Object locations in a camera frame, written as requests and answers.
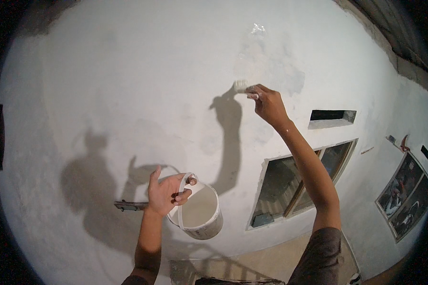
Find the dark shirt sleeve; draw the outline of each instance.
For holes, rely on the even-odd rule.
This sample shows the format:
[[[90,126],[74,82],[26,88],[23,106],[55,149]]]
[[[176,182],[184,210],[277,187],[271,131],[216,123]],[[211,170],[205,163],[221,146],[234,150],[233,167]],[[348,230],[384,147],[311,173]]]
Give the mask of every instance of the dark shirt sleeve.
[[[141,276],[130,275],[122,282],[122,285],[149,285],[149,283]]]
[[[340,253],[340,230],[321,228],[314,232],[287,284],[337,284]]]

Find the white paint bucket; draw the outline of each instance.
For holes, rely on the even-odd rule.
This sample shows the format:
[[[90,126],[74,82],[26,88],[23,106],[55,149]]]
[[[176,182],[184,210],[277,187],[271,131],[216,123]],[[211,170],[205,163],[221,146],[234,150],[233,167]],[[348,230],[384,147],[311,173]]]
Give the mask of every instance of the white paint bucket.
[[[197,184],[185,185],[190,175],[196,178]],[[217,192],[210,185],[200,182],[193,173],[184,176],[179,193],[184,191],[184,188],[191,189],[192,194],[184,205],[175,206],[170,211],[168,219],[195,239],[213,238],[224,224]]]

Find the bucket handle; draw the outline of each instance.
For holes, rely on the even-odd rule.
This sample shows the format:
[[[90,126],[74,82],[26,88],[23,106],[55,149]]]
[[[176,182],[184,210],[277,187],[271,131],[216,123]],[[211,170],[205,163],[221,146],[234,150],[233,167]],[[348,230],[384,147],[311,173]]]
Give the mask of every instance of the bucket handle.
[[[184,177],[183,177],[183,179],[181,181],[181,184],[179,185],[179,193],[178,193],[178,195],[182,195],[182,193],[184,192],[185,182],[187,181],[187,178],[190,175],[192,175],[197,180],[197,183],[198,183],[198,177],[195,174],[193,174],[192,172],[187,172],[184,175]],[[179,222],[179,227],[180,227],[181,230],[185,230],[185,227],[184,227],[184,224],[183,224],[183,207],[182,207],[182,205],[181,206],[176,206],[176,207],[177,207],[177,219],[178,219],[178,222]]]

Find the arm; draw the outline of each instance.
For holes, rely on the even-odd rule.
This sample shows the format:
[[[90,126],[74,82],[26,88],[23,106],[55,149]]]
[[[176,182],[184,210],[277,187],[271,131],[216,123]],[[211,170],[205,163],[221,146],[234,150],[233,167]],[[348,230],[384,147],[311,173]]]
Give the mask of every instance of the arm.
[[[144,210],[140,236],[135,250],[135,267],[131,276],[140,276],[149,285],[154,284],[160,269],[161,259],[161,226],[163,218],[174,206],[183,205],[192,194],[190,189],[184,189],[178,195],[179,185],[184,173],[170,176],[158,182],[160,166],[151,174],[149,180],[149,206]],[[186,184],[195,185],[195,178],[189,178]]]
[[[328,227],[341,229],[335,186],[319,157],[288,118],[280,93],[261,84],[246,91],[248,97],[255,100],[256,113],[280,134],[295,159],[306,191],[317,209],[312,231]]]

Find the painted wall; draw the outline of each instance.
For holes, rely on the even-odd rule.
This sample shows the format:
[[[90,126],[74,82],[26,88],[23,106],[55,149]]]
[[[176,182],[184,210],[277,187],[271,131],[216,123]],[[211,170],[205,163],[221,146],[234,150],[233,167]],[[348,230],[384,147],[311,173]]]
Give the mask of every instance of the painted wall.
[[[224,216],[222,231],[208,241],[166,221],[165,259],[238,255],[311,230],[315,209],[245,231],[263,160],[289,151],[254,113],[253,101],[231,97],[234,80],[243,78],[279,90],[314,148],[359,139],[336,188],[364,276],[405,255],[408,246],[394,245],[373,202],[400,161],[385,135],[395,125],[399,138],[428,124],[423,118],[401,126],[397,98],[409,90],[418,106],[410,113],[420,118],[428,115],[428,99],[414,96],[428,94],[396,74],[352,15],[329,0],[84,0],[49,34],[17,37],[0,81],[6,126],[0,195],[17,242],[45,282],[122,282],[133,266],[141,215],[112,202],[146,201],[156,164],[168,166],[163,176],[193,171],[211,184]],[[308,130],[313,109],[357,115],[354,125]],[[409,143],[422,140],[428,148],[428,132],[420,132]],[[365,206],[350,220],[351,205],[360,201]],[[365,240],[371,228],[381,238]],[[384,249],[389,261],[377,266],[372,256]],[[160,271],[162,284],[168,271],[167,265]]]

